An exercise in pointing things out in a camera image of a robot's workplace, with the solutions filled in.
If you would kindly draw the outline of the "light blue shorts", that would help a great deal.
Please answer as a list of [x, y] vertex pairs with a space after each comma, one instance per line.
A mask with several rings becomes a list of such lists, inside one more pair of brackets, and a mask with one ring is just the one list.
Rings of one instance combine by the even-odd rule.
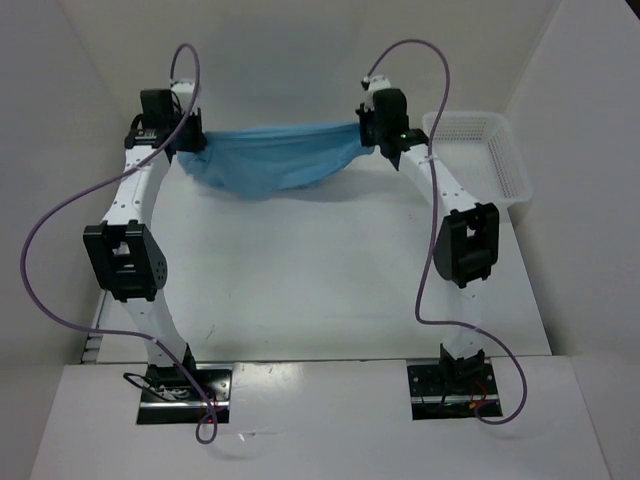
[[316, 184], [375, 151], [361, 143], [356, 122], [208, 131], [205, 140], [202, 151], [178, 155], [184, 172], [249, 199]]

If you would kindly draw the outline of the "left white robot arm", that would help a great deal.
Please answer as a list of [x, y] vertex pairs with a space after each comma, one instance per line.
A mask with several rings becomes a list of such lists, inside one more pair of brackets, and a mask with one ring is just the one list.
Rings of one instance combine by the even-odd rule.
[[151, 232], [156, 199], [177, 151], [205, 145], [197, 94], [192, 80], [141, 92], [142, 111], [124, 140], [126, 176], [101, 222], [83, 232], [100, 287], [130, 315], [136, 332], [148, 337], [143, 387], [162, 401], [191, 398], [200, 385], [166, 302], [168, 262]]

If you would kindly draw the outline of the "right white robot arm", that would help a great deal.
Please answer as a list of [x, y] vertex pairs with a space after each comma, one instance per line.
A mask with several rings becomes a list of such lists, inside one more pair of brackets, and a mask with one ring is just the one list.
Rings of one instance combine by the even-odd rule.
[[431, 323], [458, 329], [440, 345], [438, 378], [444, 396], [469, 393], [485, 360], [477, 336], [481, 293], [498, 259], [498, 209], [469, 194], [438, 158], [433, 139], [409, 127], [400, 89], [368, 83], [356, 113], [362, 144], [378, 147], [433, 208], [427, 265], [446, 283], [451, 318]]

